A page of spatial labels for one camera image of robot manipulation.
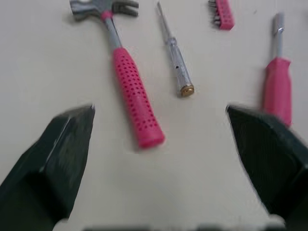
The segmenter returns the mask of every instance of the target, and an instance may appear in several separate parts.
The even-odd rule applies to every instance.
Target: hammer head
[[[71,9],[76,20],[82,20],[88,16],[100,17],[103,12],[123,13],[138,16],[138,12],[132,8],[138,8],[139,4],[131,0],[70,0]]]

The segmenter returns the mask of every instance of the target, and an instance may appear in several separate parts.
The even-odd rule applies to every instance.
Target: hammer
[[[165,136],[153,114],[138,69],[128,51],[122,47],[113,22],[115,13],[138,16],[138,12],[132,8],[138,8],[139,4],[131,0],[71,0],[70,5],[76,20],[96,16],[108,28],[113,47],[114,69],[139,147],[151,148],[163,143]]]

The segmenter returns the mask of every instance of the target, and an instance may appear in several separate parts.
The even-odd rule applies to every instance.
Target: white surface
[[[70,220],[56,231],[91,225],[263,225],[269,218],[243,171],[225,107],[259,107],[271,59],[274,0],[231,0],[236,26],[210,26],[206,0],[162,0],[196,94],[175,97],[175,80],[155,10],[140,0],[137,19],[117,15],[167,137],[138,152],[111,66],[108,36],[93,20],[75,24],[66,0],[10,0],[0,7],[0,181],[58,113],[93,102],[88,164]],[[284,55],[292,60],[293,129],[308,140],[308,1],[279,0]]]

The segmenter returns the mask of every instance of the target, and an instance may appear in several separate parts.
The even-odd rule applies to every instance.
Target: silver tester pen
[[[166,45],[168,46],[170,56],[172,59],[173,67],[176,70],[177,79],[178,79],[178,91],[182,97],[187,97],[194,94],[194,86],[189,77],[185,62],[183,60],[182,54],[179,50],[177,40],[174,36],[171,35],[169,27],[166,22],[166,18],[163,14],[162,7],[160,2],[157,3],[157,7],[162,19],[162,24],[164,27],[164,39]]]

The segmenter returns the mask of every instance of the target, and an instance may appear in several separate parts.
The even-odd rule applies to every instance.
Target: pink screwdriver handle
[[[275,58],[267,66],[264,110],[277,116],[286,124],[292,124],[292,86],[289,76],[291,62]]]
[[[139,146],[151,148],[163,143],[165,136],[153,114],[135,62],[124,48],[115,49],[113,59]]]

